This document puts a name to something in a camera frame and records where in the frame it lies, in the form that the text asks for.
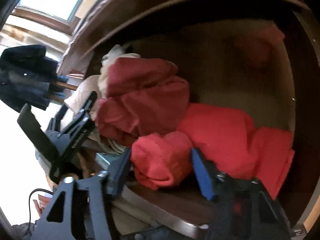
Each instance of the maroon cloth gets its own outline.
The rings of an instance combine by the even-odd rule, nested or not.
[[[137,181],[153,190],[179,185],[192,171],[191,148],[188,136],[179,131],[140,137],[131,153]]]
[[[138,136],[174,131],[189,101],[189,84],[177,71],[162,59],[117,59],[95,120],[100,135],[128,146]]]
[[[294,155],[291,132],[256,129],[241,110],[205,104],[190,104],[177,130],[220,171],[237,179],[257,177],[276,198]]]

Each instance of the dark red fabric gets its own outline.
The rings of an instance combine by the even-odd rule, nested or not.
[[[191,148],[188,136],[179,131],[140,137],[131,154],[137,181],[154,190],[179,185],[192,171]]]
[[[238,179],[258,177],[276,198],[294,155],[291,132],[256,129],[241,110],[205,104],[190,104],[177,130],[220,171]]]
[[[162,59],[117,59],[95,120],[100,135],[128,146],[138,136],[174,131],[189,101],[189,84],[177,71]]]

